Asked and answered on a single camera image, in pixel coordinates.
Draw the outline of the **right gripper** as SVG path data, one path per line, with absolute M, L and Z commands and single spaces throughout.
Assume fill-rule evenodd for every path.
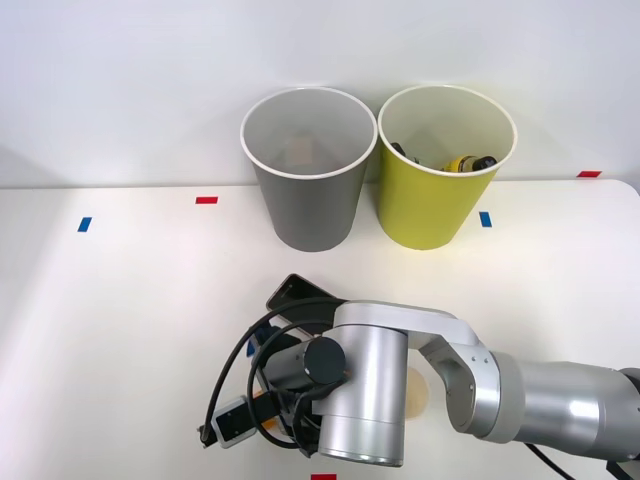
M 294 335 L 291 335 L 289 332 L 285 332 L 284 334 L 278 335 L 278 331 L 281 330 L 279 326 L 270 326 L 269 332 L 266 336 L 261 340 L 261 343 L 256 339 L 250 339 L 247 342 L 247 357 L 253 357 L 256 352 L 262 351 L 266 343 L 275 338 L 275 340 L 267 347 L 266 352 L 262 354 L 259 358 L 258 364 L 260 366 L 265 366 L 267 361 L 274 354 L 286 350 L 290 347 L 298 345 L 302 342 L 302 340 Z

